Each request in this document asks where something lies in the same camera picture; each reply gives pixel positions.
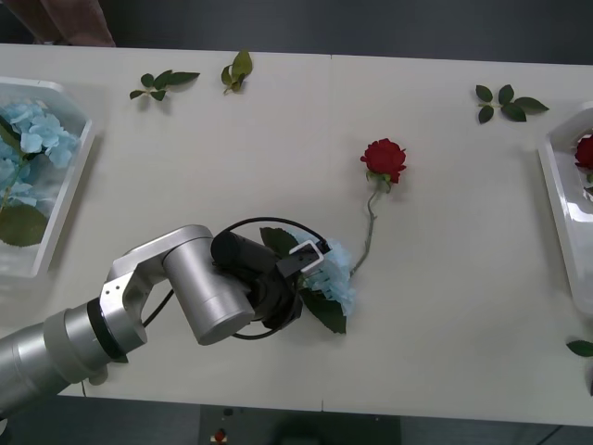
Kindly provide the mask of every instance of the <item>rose stem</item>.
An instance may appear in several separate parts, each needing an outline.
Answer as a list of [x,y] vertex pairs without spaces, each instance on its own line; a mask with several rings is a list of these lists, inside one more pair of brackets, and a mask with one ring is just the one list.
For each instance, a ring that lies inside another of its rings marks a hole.
[[350,271],[350,277],[354,276],[354,273],[356,273],[356,271],[359,269],[362,263],[367,259],[367,257],[369,256],[369,252],[371,251],[372,229],[374,229],[374,220],[377,219],[377,216],[372,212],[371,204],[372,200],[381,191],[382,182],[383,181],[381,180],[377,180],[377,186],[375,187],[374,192],[372,192],[371,197],[367,201],[367,210],[369,211],[369,230],[367,232],[367,239],[364,241],[364,252],[362,252],[360,259]]

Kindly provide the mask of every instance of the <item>white tray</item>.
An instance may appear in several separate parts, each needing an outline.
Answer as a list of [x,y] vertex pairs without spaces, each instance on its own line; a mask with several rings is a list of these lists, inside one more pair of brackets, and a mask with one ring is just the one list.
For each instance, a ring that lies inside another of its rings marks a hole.
[[576,144],[593,133],[593,102],[583,104],[539,148],[562,255],[576,307],[593,314],[593,202],[586,175],[574,165]]
[[15,101],[38,103],[56,115],[62,126],[80,138],[67,169],[59,171],[56,203],[49,214],[42,242],[16,248],[0,242],[0,285],[33,283],[43,278],[54,254],[74,191],[95,137],[91,119],[68,97],[64,88],[51,82],[0,77],[0,105]]

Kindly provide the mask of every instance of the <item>table surface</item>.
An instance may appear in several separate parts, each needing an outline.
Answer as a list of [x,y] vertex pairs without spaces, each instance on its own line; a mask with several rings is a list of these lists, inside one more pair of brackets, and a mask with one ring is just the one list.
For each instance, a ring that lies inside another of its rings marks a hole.
[[[401,183],[376,204],[345,337],[305,313],[265,340],[200,347],[172,300],[89,396],[593,425],[587,363],[564,345],[593,331],[571,301],[536,153],[591,99],[593,68],[258,53],[245,93],[223,96],[231,53],[0,45],[0,56],[0,75],[64,84],[102,128],[54,281],[0,296],[0,336],[93,298],[115,258],[188,223],[216,233],[281,216],[358,255],[371,193],[359,157],[384,137],[407,149]],[[202,75],[163,103],[130,101],[142,74],[166,69]],[[477,83],[511,83],[551,110],[480,126]]]

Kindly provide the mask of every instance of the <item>red rose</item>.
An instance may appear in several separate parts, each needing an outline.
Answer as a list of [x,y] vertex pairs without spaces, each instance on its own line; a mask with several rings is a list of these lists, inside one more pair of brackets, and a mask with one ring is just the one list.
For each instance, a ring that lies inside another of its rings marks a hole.
[[574,157],[578,161],[575,162],[577,167],[593,170],[593,137],[584,137],[580,140]]
[[399,145],[391,142],[389,139],[381,139],[369,145],[365,150],[364,156],[360,157],[362,162],[366,162],[367,168],[378,174],[389,174],[391,182],[399,182],[399,172],[406,169],[404,161],[406,160],[405,150],[399,148]]

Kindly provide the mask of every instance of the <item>loose leaf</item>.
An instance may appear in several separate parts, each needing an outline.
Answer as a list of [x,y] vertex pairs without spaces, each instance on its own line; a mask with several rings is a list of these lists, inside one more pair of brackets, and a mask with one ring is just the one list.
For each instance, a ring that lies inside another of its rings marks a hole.
[[183,85],[184,83],[189,83],[193,79],[196,79],[199,76],[199,72],[173,72],[169,79],[167,80],[167,85],[176,86],[176,85]]
[[498,102],[501,105],[510,104],[514,96],[515,92],[512,90],[512,86],[504,85],[502,88],[500,88],[500,91],[498,92]]
[[302,289],[299,291],[307,309],[335,334],[346,333],[346,316],[337,301],[326,299],[322,292]]
[[295,238],[284,229],[262,227],[259,229],[264,246],[271,248],[280,258],[286,258],[291,248],[298,246]]
[[482,107],[480,112],[478,113],[478,120],[480,123],[486,123],[492,119],[494,116],[494,109],[489,105]]
[[222,70],[221,74],[222,83],[224,83],[226,86],[231,86],[231,83],[233,83],[233,79],[231,79],[231,73],[229,72],[230,67],[231,65],[224,67],[224,70]]
[[567,343],[568,349],[581,357],[593,357],[593,343],[585,340],[576,340]]
[[153,96],[158,102],[160,102],[161,100],[163,100],[165,98],[165,94],[167,92],[165,90],[160,90],[160,91],[153,91],[150,93],[151,96]]
[[173,70],[166,70],[165,72],[160,73],[152,86],[154,86],[157,90],[162,90],[165,88],[169,84],[169,76],[172,72]]
[[507,104],[504,107],[502,107],[502,113],[511,121],[527,121],[527,116],[525,116],[525,112],[520,107],[517,107],[515,104]]
[[142,85],[146,88],[150,88],[155,83],[155,77],[152,74],[147,73],[140,78],[140,82],[142,82]]
[[35,207],[19,205],[0,211],[0,239],[10,246],[26,248],[41,243],[47,218]]
[[145,93],[145,91],[142,90],[133,90],[130,93],[130,99],[135,99],[136,97],[140,97],[141,95],[143,95]]
[[239,54],[236,55],[233,61],[233,80],[238,80],[241,74],[244,74],[243,77],[245,78],[251,74],[251,71],[253,71],[251,56],[246,50],[239,51]]
[[518,99],[515,99],[513,103],[521,107],[527,114],[543,113],[544,111],[549,110],[548,107],[533,97],[519,97]]
[[233,90],[234,93],[238,93],[241,91],[241,86],[243,86],[243,80],[245,79],[245,74],[241,74],[239,76],[239,79],[237,79],[236,81],[234,81],[231,84],[231,89]]
[[489,88],[483,85],[476,85],[475,86],[475,93],[484,102],[491,102],[492,101],[492,92]]

